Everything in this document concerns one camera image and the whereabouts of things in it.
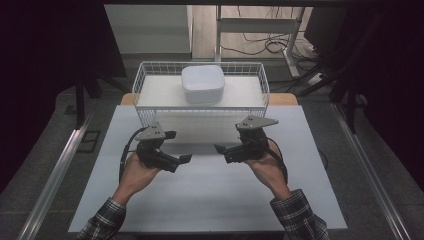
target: wrist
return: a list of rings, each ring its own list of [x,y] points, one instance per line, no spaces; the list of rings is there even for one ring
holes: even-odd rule
[[[128,201],[132,197],[132,195],[133,194],[131,192],[125,191],[124,189],[121,189],[121,188],[118,187],[116,189],[115,193],[113,194],[112,199],[115,202],[117,202],[117,203],[119,203],[123,206],[126,206]]]
[[[288,198],[290,198],[292,196],[292,192],[290,191],[290,189],[286,186],[282,186],[282,187],[278,187],[278,188],[273,188],[271,189],[272,193],[274,194],[274,197],[277,198],[278,200],[287,200]]]

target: plaid shirt sleeve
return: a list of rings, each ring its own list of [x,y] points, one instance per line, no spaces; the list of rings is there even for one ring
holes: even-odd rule
[[[289,199],[273,199],[270,203],[286,233],[291,239],[329,239],[327,224],[312,212],[303,191],[298,189],[292,193]]]
[[[109,198],[96,215],[88,220],[78,239],[115,239],[125,220],[126,208]]]

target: white table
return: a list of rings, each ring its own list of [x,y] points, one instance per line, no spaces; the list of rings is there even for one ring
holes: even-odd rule
[[[329,229],[347,228],[301,106],[270,106],[264,128],[283,152],[289,187],[301,188]],[[97,162],[69,228],[78,232],[118,185],[119,160],[140,127],[133,106],[117,106]],[[171,155],[193,153],[176,173],[162,171],[127,205],[123,232],[205,233],[282,231],[269,201],[272,193],[243,163],[227,164],[211,144],[164,144]]]

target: wire basket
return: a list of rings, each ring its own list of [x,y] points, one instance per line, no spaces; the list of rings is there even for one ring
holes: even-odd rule
[[[217,65],[224,72],[225,87],[219,103],[189,104],[185,100],[181,72],[202,65]],[[263,117],[269,102],[264,67],[250,62],[142,62],[132,93],[143,127],[159,121],[164,130],[178,128],[178,138],[184,139],[181,134],[187,133],[186,140],[191,141],[195,141],[193,132],[205,129],[222,140],[223,134],[228,134],[223,125],[235,129],[234,124],[248,115]],[[230,138],[237,135],[230,132]]]

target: human hand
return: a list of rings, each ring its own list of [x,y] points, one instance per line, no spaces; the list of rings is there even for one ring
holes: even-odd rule
[[[273,141],[268,140],[268,144],[274,153],[282,157],[278,146]],[[291,197],[291,191],[284,180],[280,165],[270,154],[265,152],[264,156],[258,160],[246,160],[244,162],[249,165],[259,181],[267,186],[276,198],[285,200]]]
[[[125,206],[135,193],[143,190],[152,182],[159,171],[159,168],[147,167],[143,161],[140,161],[137,154],[131,154],[112,199]]]

